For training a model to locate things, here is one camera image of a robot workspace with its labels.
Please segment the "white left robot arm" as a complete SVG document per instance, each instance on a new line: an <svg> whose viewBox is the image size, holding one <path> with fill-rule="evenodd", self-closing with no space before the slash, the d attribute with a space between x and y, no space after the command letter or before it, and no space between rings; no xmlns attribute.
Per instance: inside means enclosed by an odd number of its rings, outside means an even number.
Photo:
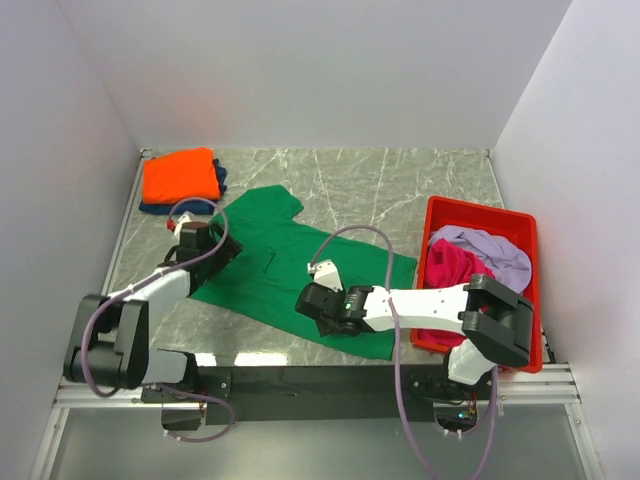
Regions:
<svg viewBox="0 0 640 480"><path fill-rule="evenodd" d="M153 347L150 333L243 247L218 222L185 221L175 230L178 242L151 275L121 291L80 301L63 363L67 381L84 383L89 372L100 389L164 383L176 401L197 395L195 356Z"/></svg>

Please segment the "green t shirt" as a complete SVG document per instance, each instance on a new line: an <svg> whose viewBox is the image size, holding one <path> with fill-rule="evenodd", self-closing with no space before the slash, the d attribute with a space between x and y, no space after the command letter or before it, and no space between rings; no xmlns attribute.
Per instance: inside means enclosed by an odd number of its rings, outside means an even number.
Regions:
<svg viewBox="0 0 640 480"><path fill-rule="evenodd" d="M295 304L310 281L307 264L316 252L334 262L348 286L382 285L387 262L393 260L392 286L408 289L416 260L344 237L324 247L327 233L296 222L302 210L301 201L281 185L251 189L226 206L229 236L242 251L196 290L193 299L347 354L390 359L393 332L322 337L313 320L296 312Z"/></svg>

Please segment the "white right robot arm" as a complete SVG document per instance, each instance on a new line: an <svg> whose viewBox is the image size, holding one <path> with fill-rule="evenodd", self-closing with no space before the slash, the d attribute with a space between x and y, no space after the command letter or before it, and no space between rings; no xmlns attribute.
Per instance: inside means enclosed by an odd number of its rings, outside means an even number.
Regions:
<svg viewBox="0 0 640 480"><path fill-rule="evenodd" d="M444 395L460 399L495 366L522 369L533 350L534 306L488 275L439 289L386 290L379 286L335 290L312 282L295 309L315 321L322 336L400 329L462 335L439 374Z"/></svg>

